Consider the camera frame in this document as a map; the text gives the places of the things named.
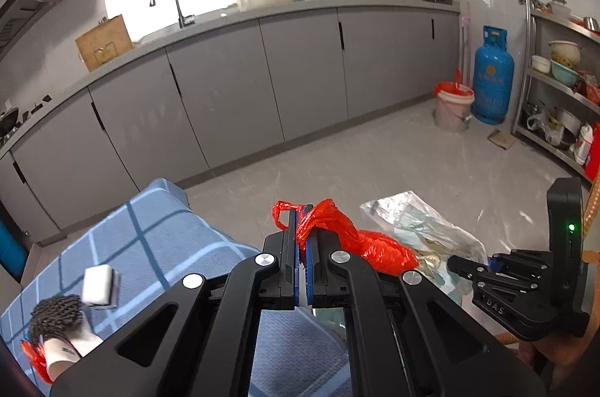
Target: teal bowl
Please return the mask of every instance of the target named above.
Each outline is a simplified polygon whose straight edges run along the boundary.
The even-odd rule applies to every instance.
[[[573,87],[577,82],[577,79],[580,78],[580,75],[574,70],[569,69],[569,67],[563,66],[563,64],[559,64],[554,60],[550,61],[552,63],[552,75],[554,78],[561,84]]]

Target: gray tile floor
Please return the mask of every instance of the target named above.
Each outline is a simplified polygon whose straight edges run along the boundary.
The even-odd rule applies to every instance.
[[[276,231],[271,207],[278,199],[316,203],[331,197],[359,228],[376,228],[359,205],[414,190],[478,237],[488,254],[546,249],[546,190],[572,172],[521,141],[502,150],[487,140],[493,127],[477,120],[464,133],[443,132],[433,124],[433,108],[429,100],[210,179],[187,189],[190,207],[260,248]],[[598,226],[587,249],[600,249]],[[84,232],[41,248],[31,276]]]

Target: white plastic bag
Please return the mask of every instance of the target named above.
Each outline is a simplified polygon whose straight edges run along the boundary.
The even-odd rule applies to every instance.
[[[365,202],[361,209],[381,226],[384,233],[410,246],[419,260],[418,270],[457,303],[472,287],[468,280],[448,271],[448,258],[458,255],[488,263],[481,241],[448,222],[411,190]]]

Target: kitchen countertop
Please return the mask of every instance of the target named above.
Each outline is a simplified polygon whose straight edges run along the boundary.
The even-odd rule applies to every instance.
[[[207,31],[217,30],[229,25],[251,21],[266,16],[284,15],[299,11],[308,11],[326,8],[356,7],[356,6],[379,6],[379,7],[405,7],[416,9],[431,9],[439,11],[448,11],[460,13],[460,6],[430,3],[428,1],[416,0],[305,0],[294,3],[286,3],[280,6],[264,7],[250,11],[240,12],[237,7],[215,10],[204,15],[195,16],[194,25],[179,29],[178,24],[170,25],[162,30],[158,30],[144,37],[139,45],[133,50],[116,57],[103,66],[90,72],[88,75],[74,82],[67,87],[59,96],[52,99],[49,103],[31,116],[14,135],[0,148],[0,158],[2,158],[14,144],[19,141],[31,128],[33,128],[45,116],[59,107],[67,99],[77,94],[80,90],[88,87],[95,81],[110,74],[114,70],[122,67],[144,55],[164,48],[173,43],[179,42]]]

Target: silver screw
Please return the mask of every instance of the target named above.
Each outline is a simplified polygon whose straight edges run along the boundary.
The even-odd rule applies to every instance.
[[[254,261],[257,265],[262,267],[266,267],[267,265],[271,265],[275,261],[275,256],[270,253],[261,253],[260,255],[256,255]]]
[[[419,272],[409,270],[404,272],[402,280],[404,280],[404,282],[408,283],[409,285],[419,285],[421,283],[421,280],[423,280],[423,277]]]
[[[336,263],[346,263],[350,259],[350,253],[337,250],[337,252],[331,253],[331,259]]]
[[[204,283],[204,277],[199,273],[190,273],[184,277],[184,287],[188,289],[195,289]]]

